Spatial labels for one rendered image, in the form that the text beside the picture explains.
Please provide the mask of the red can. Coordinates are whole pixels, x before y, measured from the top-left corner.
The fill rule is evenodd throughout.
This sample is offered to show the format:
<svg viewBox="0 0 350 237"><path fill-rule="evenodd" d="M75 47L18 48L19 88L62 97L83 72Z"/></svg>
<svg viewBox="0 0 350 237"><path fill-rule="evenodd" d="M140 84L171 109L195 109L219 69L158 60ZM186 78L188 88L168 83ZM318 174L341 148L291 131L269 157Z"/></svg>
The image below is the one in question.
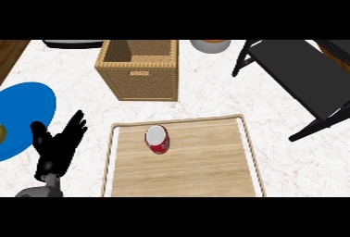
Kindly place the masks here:
<svg viewBox="0 0 350 237"><path fill-rule="evenodd" d="M145 132L145 142L157 155L167 153L170 149L170 135L161 125L152 126Z"/></svg>

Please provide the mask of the wooden tray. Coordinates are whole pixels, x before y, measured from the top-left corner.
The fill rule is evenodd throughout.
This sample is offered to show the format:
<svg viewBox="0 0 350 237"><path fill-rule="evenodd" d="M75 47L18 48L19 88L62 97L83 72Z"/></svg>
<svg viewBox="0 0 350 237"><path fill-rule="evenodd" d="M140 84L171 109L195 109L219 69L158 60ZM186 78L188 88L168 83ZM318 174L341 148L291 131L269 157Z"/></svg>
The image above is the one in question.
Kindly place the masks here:
<svg viewBox="0 0 350 237"><path fill-rule="evenodd" d="M170 133L162 155L145 143L154 122L111 126L102 196L267 195L241 114L158 124Z"/></svg>

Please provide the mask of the grey bowl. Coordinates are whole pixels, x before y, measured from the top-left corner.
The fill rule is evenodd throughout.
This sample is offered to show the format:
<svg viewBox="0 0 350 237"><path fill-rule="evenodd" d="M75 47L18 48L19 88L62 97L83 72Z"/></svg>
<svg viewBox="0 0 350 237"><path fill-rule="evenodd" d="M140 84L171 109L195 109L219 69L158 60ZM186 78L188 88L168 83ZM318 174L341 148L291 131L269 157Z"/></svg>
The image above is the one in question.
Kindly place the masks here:
<svg viewBox="0 0 350 237"><path fill-rule="evenodd" d="M219 54L230 46L230 40L223 40L217 42L207 42L204 40L191 40L193 48L205 54Z"/></svg>

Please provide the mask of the wicker basket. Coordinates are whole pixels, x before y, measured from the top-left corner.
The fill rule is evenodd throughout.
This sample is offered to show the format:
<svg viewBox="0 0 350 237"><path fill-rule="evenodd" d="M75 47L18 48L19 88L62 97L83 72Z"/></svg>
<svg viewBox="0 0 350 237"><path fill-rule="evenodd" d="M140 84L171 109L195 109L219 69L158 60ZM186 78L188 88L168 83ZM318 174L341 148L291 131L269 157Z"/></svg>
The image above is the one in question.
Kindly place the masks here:
<svg viewBox="0 0 350 237"><path fill-rule="evenodd" d="M176 101L179 40L106 40L95 66L121 101Z"/></svg>

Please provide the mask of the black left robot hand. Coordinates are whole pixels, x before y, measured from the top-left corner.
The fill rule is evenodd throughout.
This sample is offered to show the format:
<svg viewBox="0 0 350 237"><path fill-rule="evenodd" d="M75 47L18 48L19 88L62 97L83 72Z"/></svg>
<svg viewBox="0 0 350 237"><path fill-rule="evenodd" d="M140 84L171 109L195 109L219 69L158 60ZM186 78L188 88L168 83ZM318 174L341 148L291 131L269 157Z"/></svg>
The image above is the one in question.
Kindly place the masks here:
<svg viewBox="0 0 350 237"><path fill-rule="evenodd" d="M46 125L40 121L34 121L30 128L33 146L40 155L34 178L37 181L43 181L47 174L62 177L66 173L75 149L87 131L83 112L81 110L77 111L64 131L56 135L50 134Z"/></svg>

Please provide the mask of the black tiered shelf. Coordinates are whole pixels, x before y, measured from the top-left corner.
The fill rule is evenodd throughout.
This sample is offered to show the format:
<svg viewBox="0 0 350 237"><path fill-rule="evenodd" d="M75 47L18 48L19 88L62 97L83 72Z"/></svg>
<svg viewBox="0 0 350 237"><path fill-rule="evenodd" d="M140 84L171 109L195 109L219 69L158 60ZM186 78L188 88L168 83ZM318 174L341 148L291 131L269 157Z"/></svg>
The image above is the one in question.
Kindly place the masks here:
<svg viewBox="0 0 350 237"><path fill-rule="evenodd" d="M316 118L291 142L350 119L350 75L306 40L247 40L232 76L251 62Z"/></svg>

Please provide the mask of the blue round plate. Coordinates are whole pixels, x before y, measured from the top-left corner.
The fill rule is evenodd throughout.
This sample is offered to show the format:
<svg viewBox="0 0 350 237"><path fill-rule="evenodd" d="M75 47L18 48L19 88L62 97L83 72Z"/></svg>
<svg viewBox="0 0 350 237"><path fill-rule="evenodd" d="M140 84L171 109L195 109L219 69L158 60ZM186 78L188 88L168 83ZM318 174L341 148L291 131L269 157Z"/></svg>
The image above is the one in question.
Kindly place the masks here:
<svg viewBox="0 0 350 237"><path fill-rule="evenodd" d="M7 136L0 143L0 161L21 154L33 144L30 124L46 126L53 119L56 96L40 82L24 82L0 92L0 124Z"/></svg>

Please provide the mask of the brown wooden panel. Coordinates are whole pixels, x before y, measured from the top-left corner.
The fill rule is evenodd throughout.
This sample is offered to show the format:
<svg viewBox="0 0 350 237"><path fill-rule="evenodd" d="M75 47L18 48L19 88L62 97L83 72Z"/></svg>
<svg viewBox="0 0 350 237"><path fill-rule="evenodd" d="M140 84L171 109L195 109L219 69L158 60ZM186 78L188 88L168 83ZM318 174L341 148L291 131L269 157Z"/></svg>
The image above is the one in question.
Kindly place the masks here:
<svg viewBox="0 0 350 237"><path fill-rule="evenodd" d="M0 40L0 85L28 47L30 40Z"/></svg>

